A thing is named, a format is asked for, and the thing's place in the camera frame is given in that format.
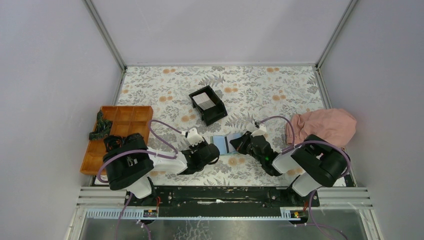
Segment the white magnetic stripe card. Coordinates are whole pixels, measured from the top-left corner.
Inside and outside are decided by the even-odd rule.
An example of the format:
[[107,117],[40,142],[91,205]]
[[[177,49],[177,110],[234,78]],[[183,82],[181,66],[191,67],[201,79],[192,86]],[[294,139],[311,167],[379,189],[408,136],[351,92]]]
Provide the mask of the white magnetic stripe card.
[[227,154],[229,154],[230,153],[230,147],[229,147],[229,144],[228,144],[228,137],[227,136],[224,137],[224,146],[225,146],[225,152]]

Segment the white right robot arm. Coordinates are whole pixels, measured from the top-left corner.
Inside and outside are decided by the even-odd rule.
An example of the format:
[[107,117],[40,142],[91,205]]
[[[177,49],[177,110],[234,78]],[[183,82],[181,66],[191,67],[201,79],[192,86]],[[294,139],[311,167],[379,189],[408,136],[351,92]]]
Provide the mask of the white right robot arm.
[[320,187],[333,187],[351,167],[350,159],[343,150],[314,134],[281,153],[272,149],[264,135],[249,131],[229,143],[239,154],[257,160],[270,176],[277,177],[290,170],[301,169],[302,173],[290,184],[286,193],[287,201],[293,206],[301,205],[309,193]]

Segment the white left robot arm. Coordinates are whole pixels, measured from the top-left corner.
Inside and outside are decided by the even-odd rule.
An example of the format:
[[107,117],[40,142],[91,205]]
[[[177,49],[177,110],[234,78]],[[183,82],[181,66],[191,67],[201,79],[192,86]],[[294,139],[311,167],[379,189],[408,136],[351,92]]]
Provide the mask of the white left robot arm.
[[189,142],[183,151],[164,152],[147,147],[139,133],[122,137],[110,135],[103,140],[106,154],[100,172],[106,171],[105,183],[112,191],[126,190],[144,206],[155,200],[150,172],[192,175],[219,160],[220,151],[197,133],[196,129],[182,131]]

